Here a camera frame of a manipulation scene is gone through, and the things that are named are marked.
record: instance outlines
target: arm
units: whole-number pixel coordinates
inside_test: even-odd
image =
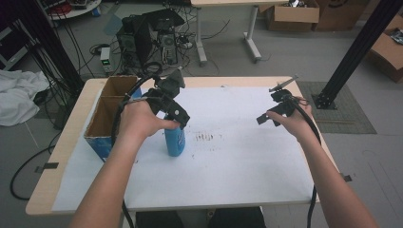
[[[311,116],[311,107],[301,105]],[[289,118],[268,111],[267,115],[284,125],[299,141],[311,170],[329,227],[377,227],[371,213],[353,189],[341,178],[317,137],[296,110]]]
[[[130,171],[144,140],[159,129],[179,126],[161,120],[147,102],[128,104],[106,163],[89,187],[69,227],[117,227]]]

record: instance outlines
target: black pants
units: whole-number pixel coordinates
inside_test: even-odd
[[[138,228],[183,228],[176,211],[138,212]],[[217,209],[208,223],[208,228],[265,228],[259,207]]]

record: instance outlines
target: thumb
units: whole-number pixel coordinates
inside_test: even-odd
[[[274,111],[267,111],[267,112],[266,112],[266,115],[267,115],[268,117],[270,117],[270,119],[272,119],[273,121],[277,121],[277,122],[279,122],[280,124],[283,124],[283,123],[286,121],[286,119],[287,119],[287,118],[285,118],[285,117],[279,115],[278,113],[276,113],[276,112],[274,112]]]
[[[161,120],[161,126],[163,129],[175,129],[181,124],[178,122],[174,121],[168,121],[168,120]]]

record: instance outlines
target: black mat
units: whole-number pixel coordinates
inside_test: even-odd
[[[297,82],[304,98],[309,100],[317,126],[322,133],[376,134],[350,89],[345,85],[335,99],[336,109],[316,109],[312,95],[318,95],[327,83]]]

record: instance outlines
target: metal table leg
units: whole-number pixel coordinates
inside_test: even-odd
[[[258,51],[258,48],[256,47],[255,43],[252,40],[252,35],[253,35],[253,30],[255,28],[255,22],[256,22],[257,15],[258,15],[258,6],[253,6],[252,13],[251,13],[251,20],[249,23],[249,30],[247,32],[243,33],[245,40],[246,40],[246,44],[252,50],[252,53],[255,57],[255,63],[257,63],[258,60],[261,59],[261,55]]]
[[[202,46],[202,21],[201,21],[201,10],[202,8],[197,8],[197,34],[196,34],[196,48],[198,49],[199,59],[201,61],[201,66],[207,63],[207,57],[205,56],[204,47]]]

